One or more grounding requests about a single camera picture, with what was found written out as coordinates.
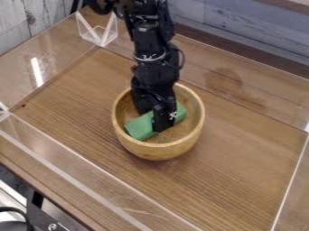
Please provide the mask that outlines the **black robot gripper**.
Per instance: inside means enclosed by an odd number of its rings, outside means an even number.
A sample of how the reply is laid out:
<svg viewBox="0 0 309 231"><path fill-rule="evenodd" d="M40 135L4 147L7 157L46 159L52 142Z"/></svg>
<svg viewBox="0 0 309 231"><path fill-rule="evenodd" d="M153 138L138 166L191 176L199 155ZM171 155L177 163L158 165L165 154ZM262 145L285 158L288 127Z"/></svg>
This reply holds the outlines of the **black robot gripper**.
<svg viewBox="0 0 309 231"><path fill-rule="evenodd" d="M134 59L130 85L134 105L141 115L153 110L153 129L161 133L175 124L178 115L174 85L179 80L179 54L143 54Z"/></svg>

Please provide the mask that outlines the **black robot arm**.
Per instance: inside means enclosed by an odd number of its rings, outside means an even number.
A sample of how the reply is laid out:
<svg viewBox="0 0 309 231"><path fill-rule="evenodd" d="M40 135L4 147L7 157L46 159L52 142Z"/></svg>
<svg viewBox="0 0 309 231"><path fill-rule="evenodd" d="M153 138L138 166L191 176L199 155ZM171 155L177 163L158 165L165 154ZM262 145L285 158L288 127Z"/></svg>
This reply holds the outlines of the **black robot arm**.
<svg viewBox="0 0 309 231"><path fill-rule="evenodd" d="M153 129L163 132L175 124L174 85L185 63L182 51L171 42L175 33L167 0L88 0L87 5L98 14L114 12L125 21L134 43L134 105L141 114L154 112Z"/></svg>

